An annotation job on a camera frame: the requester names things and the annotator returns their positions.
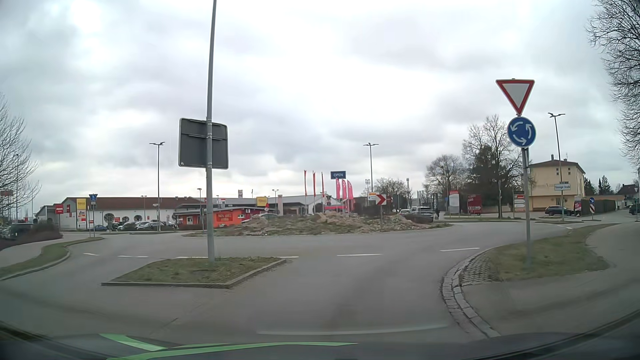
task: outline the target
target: yellow sign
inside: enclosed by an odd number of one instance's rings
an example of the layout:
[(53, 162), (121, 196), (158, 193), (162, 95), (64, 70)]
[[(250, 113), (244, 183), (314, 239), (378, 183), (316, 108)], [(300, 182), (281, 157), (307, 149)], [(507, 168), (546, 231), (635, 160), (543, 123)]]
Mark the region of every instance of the yellow sign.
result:
[(258, 196), (255, 198), (255, 205), (258, 208), (263, 208), (267, 206), (267, 201), (268, 201), (268, 198), (266, 196)]
[(86, 210), (86, 199), (76, 199), (76, 209)]

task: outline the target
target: directional arrow sign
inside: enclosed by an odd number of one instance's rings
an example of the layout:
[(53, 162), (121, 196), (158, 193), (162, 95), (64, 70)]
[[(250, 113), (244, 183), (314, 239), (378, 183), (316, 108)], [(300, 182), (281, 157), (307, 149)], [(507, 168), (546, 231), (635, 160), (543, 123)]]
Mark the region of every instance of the directional arrow sign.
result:
[(383, 194), (377, 194), (376, 205), (387, 205), (387, 196)]
[(515, 117), (507, 125), (509, 140), (517, 147), (529, 147), (536, 139), (536, 127), (525, 117)]
[(507, 97), (507, 100), (513, 106), (516, 111), (516, 115), (522, 115), (524, 106), (529, 100), (531, 89), (533, 89), (534, 80), (522, 80), (522, 79), (509, 79), (509, 80), (496, 80), (496, 84), (502, 93)]

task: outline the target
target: blue sign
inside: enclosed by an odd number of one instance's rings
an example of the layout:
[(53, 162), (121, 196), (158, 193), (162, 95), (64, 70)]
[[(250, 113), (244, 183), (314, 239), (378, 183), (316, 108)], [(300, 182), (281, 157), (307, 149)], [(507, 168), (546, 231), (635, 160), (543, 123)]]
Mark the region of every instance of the blue sign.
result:
[(515, 117), (507, 125), (509, 140), (517, 147), (530, 147), (536, 139), (536, 127), (525, 117)]
[(332, 171), (331, 172), (331, 180), (334, 179), (346, 179), (347, 172), (346, 171)]

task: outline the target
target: road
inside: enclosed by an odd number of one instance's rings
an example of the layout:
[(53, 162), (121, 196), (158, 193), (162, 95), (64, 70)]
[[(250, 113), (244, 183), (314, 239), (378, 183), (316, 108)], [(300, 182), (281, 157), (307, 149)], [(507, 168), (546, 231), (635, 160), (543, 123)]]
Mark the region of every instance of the road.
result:
[[(621, 212), (608, 217), (604, 221), (632, 220)], [(591, 224), (532, 223), (532, 236)], [(177, 343), (469, 341), (442, 302), (443, 274), (480, 250), (522, 240), (523, 222), (217, 238), (219, 256), (296, 256), (219, 290), (100, 286), (158, 259), (206, 255), (205, 238), (111, 235), (73, 246), (58, 266), (0, 282), (0, 320), (53, 336), (112, 332)]]

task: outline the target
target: grass strip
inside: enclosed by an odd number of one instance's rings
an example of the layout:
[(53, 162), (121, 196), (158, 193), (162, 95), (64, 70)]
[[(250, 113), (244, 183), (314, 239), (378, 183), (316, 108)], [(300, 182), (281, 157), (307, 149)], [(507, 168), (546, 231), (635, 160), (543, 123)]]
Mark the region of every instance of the grass strip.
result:
[(527, 244), (515, 243), (497, 247), (485, 254), (492, 270), (502, 281), (517, 281), (548, 276), (581, 274), (605, 270), (609, 264), (586, 244), (593, 232), (615, 224), (598, 224), (571, 230), (566, 235), (533, 241), (532, 265), (525, 267)]
[(67, 250), (68, 246), (102, 239), (103, 238), (101, 237), (95, 237), (46, 245), (42, 247), (40, 255), (36, 256), (35, 258), (31, 258), (21, 263), (12, 264), (0, 268), (0, 278), (11, 276), (13, 274), (17, 274), (26, 270), (38, 268), (54, 261), (60, 260), (64, 258), (69, 252), (69, 250)]
[(112, 281), (121, 282), (196, 282), (219, 284), (263, 266), (279, 258), (168, 259), (155, 261), (126, 273)]

